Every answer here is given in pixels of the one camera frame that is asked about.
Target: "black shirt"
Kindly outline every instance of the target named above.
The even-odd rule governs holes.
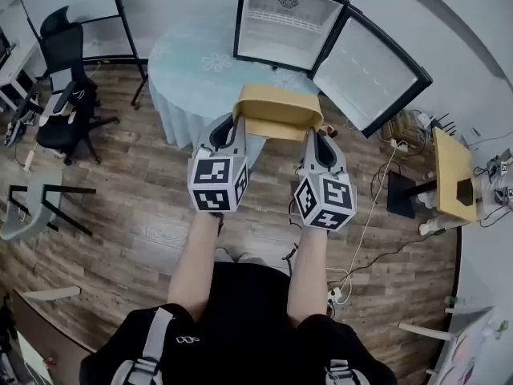
[[[262,265],[216,263],[208,305],[198,323],[183,307],[163,305],[175,317],[160,360],[164,384],[217,379],[324,384],[332,359],[347,360],[371,385],[397,383],[349,326],[312,315],[292,328],[287,316],[289,281],[282,272]],[[132,311],[109,342],[83,360],[80,383],[110,384],[122,362],[140,358],[156,310]]]

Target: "cardboard box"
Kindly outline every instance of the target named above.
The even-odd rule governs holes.
[[[310,128],[321,128],[324,117],[316,95],[300,94],[265,84],[245,84],[233,107],[233,119],[246,118],[246,133],[303,141]]]

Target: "logo on fridge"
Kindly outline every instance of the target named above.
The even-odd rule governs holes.
[[[299,4],[298,0],[278,0],[285,9],[293,9]]]

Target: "person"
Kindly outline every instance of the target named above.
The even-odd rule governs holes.
[[[168,304],[132,311],[107,344],[83,360],[82,385],[397,383],[349,326],[326,316],[325,230],[303,228],[289,278],[247,254],[234,262],[225,261],[224,252],[224,261],[215,261],[219,229],[219,214],[195,215]],[[152,334],[158,314],[168,316],[168,325]],[[161,355],[144,360],[150,338],[162,342]],[[152,381],[136,375],[126,381],[134,371],[119,376],[127,361],[135,368],[151,363],[151,375],[160,372]]]

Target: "printed logo on shirt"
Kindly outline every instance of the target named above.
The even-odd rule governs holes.
[[[176,341],[178,343],[182,343],[182,342],[193,343],[193,342],[198,342],[199,339],[196,337],[176,337]]]

